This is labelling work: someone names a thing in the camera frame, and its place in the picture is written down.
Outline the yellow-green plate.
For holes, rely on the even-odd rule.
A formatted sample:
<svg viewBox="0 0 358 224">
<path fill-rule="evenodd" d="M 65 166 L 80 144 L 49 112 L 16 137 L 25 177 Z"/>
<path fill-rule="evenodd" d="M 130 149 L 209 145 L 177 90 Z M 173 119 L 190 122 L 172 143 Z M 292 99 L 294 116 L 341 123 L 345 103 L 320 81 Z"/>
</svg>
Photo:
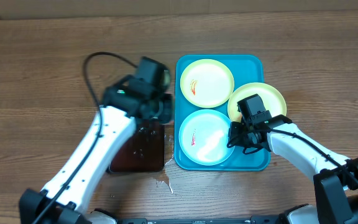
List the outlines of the yellow-green plate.
<svg viewBox="0 0 358 224">
<path fill-rule="evenodd" d="M 180 90 L 191 104 L 200 108 L 215 108 L 232 95 L 234 77 L 222 62 L 200 59 L 190 63 L 182 72 Z"/>
<path fill-rule="evenodd" d="M 282 94 L 273 86 L 266 83 L 253 82 L 240 86 L 231 95 L 227 104 L 227 113 L 231 121 L 240 122 L 242 115 L 238 112 L 237 102 L 258 94 L 272 117 L 280 114 L 287 115 L 287 104 Z"/>
</svg>

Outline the light blue plate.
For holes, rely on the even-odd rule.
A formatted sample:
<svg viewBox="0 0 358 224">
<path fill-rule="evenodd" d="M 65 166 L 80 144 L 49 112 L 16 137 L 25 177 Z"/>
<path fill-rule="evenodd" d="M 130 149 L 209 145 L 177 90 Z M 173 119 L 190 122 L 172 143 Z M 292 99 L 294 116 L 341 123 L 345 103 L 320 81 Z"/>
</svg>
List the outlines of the light blue plate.
<svg viewBox="0 0 358 224">
<path fill-rule="evenodd" d="M 181 150 L 201 166 L 214 166 L 226 161 L 234 151 L 227 147 L 230 124 L 231 120 L 216 110 L 203 109 L 191 113 L 179 128 Z"/>
</svg>

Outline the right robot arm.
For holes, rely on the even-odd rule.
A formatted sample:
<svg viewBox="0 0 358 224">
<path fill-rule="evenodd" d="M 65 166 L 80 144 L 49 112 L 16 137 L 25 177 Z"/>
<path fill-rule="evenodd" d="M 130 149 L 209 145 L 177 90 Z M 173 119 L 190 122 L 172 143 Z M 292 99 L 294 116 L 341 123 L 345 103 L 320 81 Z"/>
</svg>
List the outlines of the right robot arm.
<svg viewBox="0 0 358 224">
<path fill-rule="evenodd" d="M 299 205 L 278 215 L 277 223 L 358 223 L 358 158 L 320 145 L 291 119 L 272 116 L 258 94 L 237 102 L 240 122 L 232 122 L 227 147 L 243 154 L 265 149 L 285 158 L 314 184 L 316 205 Z"/>
</svg>

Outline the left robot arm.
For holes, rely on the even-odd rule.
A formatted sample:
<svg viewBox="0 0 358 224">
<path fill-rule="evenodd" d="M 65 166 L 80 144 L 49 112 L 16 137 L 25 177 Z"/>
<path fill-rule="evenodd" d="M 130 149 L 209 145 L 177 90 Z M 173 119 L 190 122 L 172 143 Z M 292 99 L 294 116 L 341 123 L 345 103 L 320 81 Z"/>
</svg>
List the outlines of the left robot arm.
<svg viewBox="0 0 358 224">
<path fill-rule="evenodd" d="M 88 132 L 69 160 L 40 192 L 27 189 L 19 200 L 21 223 L 116 223 L 108 212 L 87 212 L 92 195 L 115 155 L 143 121 L 172 120 L 172 95 L 167 93 L 166 65 L 142 57 L 135 73 L 107 87 L 102 98 L 94 92 L 88 65 L 101 52 L 88 55 L 82 74 L 96 105 Z"/>
</svg>

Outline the black water basin tray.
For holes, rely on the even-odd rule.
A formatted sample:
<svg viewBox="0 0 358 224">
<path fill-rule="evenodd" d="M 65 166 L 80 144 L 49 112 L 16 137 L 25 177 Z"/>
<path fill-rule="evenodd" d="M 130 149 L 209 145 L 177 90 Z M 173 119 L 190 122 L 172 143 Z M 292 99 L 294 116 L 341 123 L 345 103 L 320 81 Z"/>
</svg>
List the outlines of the black water basin tray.
<svg viewBox="0 0 358 224">
<path fill-rule="evenodd" d="M 106 172 L 158 172 L 164 167 L 165 128 L 145 121 L 120 148 Z"/>
</svg>

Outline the yellow-green plate top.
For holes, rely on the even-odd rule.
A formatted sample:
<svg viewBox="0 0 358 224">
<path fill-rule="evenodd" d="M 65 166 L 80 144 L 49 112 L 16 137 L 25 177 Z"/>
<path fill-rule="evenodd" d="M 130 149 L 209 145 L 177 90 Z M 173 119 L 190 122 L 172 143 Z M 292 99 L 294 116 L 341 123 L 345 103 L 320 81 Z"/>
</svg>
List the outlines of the yellow-green plate top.
<svg viewBox="0 0 358 224">
<path fill-rule="evenodd" d="M 190 63 L 182 72 L 180 90 L 191 104 L 200 108 L 215 108 L 232 95 L 234 77 L 222 62 L 200 59 Z"/>
</svg>

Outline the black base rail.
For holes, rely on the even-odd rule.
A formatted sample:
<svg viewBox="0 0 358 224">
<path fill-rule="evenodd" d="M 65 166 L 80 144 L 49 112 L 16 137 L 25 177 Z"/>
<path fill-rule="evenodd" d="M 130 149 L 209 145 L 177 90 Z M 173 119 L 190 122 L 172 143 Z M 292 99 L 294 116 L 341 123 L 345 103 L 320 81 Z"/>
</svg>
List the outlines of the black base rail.
<svg viewBox="0 0 358 224">
<path fill-rule="evenodd" d="M 125 218 L 118 224 L 283 224 L 288 223 L 280 215 L 254 215 L 249 218 L 187 218 L 159 219 Z"/>
</svg>

